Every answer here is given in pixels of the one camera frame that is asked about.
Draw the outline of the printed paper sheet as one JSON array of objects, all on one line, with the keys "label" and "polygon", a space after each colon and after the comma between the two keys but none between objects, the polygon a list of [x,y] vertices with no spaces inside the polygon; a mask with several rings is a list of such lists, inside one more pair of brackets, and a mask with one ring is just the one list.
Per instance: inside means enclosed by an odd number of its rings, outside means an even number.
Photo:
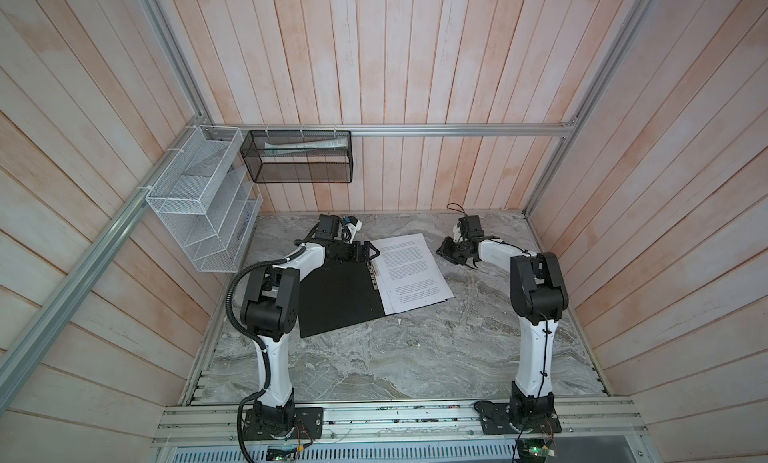
[{"label": "printed paper sheet", "polygon": [[382,304],[387,315],[405,313],[415,309],[442,303],[453,297],[450,290],[437,286],[424,288],[399,287],[381,293]]},{"label": "printed paper sheet", "polygon": [[380,250],[380,255],[373,260],[379,276],[380,297],[383,291],[403,286],[437,286],[451,291],[421,233],[372,243]]}]

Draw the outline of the white folder black inside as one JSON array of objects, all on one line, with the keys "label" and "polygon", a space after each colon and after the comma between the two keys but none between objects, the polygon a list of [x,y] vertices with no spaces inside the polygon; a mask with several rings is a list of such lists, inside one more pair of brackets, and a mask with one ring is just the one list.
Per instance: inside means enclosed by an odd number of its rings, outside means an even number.
[{"label": "white folder black inside", "polygon": [[329,261],[300,283],[299,332],[308,338],[385,316],[367,263]]}]

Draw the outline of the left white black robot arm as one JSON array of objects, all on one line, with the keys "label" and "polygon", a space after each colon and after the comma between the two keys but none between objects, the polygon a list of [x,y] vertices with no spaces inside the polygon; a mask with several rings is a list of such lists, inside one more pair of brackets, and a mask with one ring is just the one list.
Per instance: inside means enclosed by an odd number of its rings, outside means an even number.
[{"label": "left white black robot arm", "polygon": [[362,223],[354,216],[322,215],[288,255],[246,266],[232,278],[225,312],[232,327],[251,339],[259,352],[260,388],[243,398],[252,409],[238,417],[245,428],[259,428],[276,438],[295,426],[294,388],[289,377],[284,336],[299,316],[300,283],[326,261],[367,263],[379,256],[369,242],[356,239]]}]

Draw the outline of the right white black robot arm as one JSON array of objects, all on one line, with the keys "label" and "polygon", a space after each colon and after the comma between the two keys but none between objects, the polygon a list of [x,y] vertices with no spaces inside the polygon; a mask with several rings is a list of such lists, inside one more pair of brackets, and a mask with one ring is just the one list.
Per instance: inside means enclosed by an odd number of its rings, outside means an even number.
[{"label": "right white black robot arm", "polygon": [[437,254],[454,265],[493,264],[509,276],[510,303],[520,323],[519,365],[507,406],[494,404],[481,416],[496,432],[510,426],[523,433],[559,433],[551,368],[555,334],[569,296],[557,257],[487,236],[476,215],[459,218]]}]

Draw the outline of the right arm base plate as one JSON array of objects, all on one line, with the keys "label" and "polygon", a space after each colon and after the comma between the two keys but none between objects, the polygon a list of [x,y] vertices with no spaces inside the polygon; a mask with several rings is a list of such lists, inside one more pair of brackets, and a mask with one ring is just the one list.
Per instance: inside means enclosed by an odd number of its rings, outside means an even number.
[{"label": "right arm base plate", "polygon": [[540,400],[533,410],[517,402],[494,403],[480,400],[473,404],[484,435],[559,434],[562,425],[549,401]]}]

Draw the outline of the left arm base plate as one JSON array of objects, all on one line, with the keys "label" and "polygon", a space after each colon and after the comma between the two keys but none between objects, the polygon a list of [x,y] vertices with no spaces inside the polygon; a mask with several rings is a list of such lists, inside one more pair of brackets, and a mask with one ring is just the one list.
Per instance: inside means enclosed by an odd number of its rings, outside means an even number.
[{"label": "left arm base plate", "polygon": [[243,439],[247,442],[320,440],[322,438],[323,417],[324,409],[322,407],[299,407],[294,412],[293,422],[280,426],[277,423],[269,422],[264,417],[257,416],[256,411],[249,408],[245,411],[241,426]]}]

